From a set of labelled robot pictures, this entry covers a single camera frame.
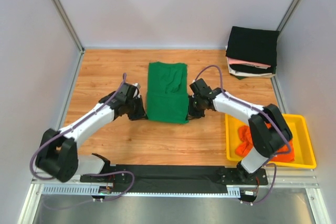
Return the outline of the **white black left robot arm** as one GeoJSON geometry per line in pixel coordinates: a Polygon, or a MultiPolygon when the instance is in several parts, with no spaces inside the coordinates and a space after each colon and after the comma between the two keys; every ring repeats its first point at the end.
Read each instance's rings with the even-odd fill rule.
{"type": "Polygon", "coordinates": [[[78,149],[95,132],[123,115],[131,121],[147,118],[138,83],[122,83],[77,121],[59,130],[46,130],[31,166],[48,174],[47,179],[63,183],[75,175],[106,182],[113,173],[110,161],[97,153],[79,155],[78,149]]]}

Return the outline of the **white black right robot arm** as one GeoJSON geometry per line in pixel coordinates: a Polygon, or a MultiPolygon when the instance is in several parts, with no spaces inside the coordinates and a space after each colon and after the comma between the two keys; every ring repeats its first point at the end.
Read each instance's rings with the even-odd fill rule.
{"type": "Polygon", "coordinates": [[[212,89],[203,79],[190,84],[188,115],[202,118],[205,110],[228,114],[249,126],[253,146],[235,168],[222,168],[223,183],[227,185],[263,184],[263,166],[274,156],[291,152],[292,132],[279,108],[256,105],[239,99],[223,88],[212,89]]]}

